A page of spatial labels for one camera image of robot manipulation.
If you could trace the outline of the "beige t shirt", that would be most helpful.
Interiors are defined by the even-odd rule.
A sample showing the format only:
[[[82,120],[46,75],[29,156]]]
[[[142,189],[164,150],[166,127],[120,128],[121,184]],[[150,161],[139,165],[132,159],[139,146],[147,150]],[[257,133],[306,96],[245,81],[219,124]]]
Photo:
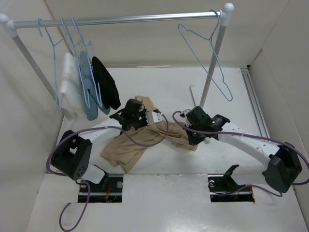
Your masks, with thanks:
[[[189,151],[197,150],[197,145],[189,144],[183,128],[172,122],[162,121],[137,130],[131,128],[127,134],[142,145],[153,145],[165,138],[174,147]],[[100,156],[110,165],[120,166],[125,173],[129,173],[147,150],[138,144],[129,140],[125,134],[121,134],[105,146]]]

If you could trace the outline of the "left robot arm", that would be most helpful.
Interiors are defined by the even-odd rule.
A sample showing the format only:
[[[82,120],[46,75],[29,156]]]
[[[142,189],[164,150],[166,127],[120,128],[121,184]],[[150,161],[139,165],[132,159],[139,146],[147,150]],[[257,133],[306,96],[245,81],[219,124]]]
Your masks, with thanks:
[[[86,180],[96,191],[107,187],[107,173],[100,167],[90,164],[92,146],[103,145],[132,127],[146,126],[146,109],[135,99],[129,99],[125,107],[111,115],[102,123],[82,132],[66,131],[59,144],[48,158],[48,166],[58,169],[70,179]]]

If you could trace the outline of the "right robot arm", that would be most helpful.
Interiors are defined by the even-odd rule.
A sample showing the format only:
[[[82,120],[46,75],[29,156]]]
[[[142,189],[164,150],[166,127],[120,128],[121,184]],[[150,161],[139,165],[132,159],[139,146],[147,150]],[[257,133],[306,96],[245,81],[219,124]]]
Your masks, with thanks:
[[[183,111],[181,117],[186,121],[189,144],[197,145],[205,138],[213,138],[240,149],[266,167],[262,171],[266,183],[280,193],[286,193],[302,171],[298,155],[289,143],[280,145],[253,138],[230,119],[222,115],[210,117],[199,106]]]

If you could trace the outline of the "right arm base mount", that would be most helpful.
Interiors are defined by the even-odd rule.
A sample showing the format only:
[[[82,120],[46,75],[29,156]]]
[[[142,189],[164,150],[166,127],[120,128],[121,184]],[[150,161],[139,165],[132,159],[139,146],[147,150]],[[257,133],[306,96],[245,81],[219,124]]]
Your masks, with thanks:
[[[223,174],[208,174],[208,188],[212,203],[255,202],[251,187],[239,185],[232,178],[232,173],[239,165],[232,165]]]

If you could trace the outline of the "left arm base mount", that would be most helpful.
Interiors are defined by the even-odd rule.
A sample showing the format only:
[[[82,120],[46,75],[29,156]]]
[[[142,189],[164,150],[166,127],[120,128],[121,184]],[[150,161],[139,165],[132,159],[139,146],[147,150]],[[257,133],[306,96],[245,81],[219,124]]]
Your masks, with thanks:
[[[122,201],[123,174],[110,174],[96,165],[81,166],[74,172],[77,183],[83,180],[89,183],[80,185],[78,202],[120,203]]]

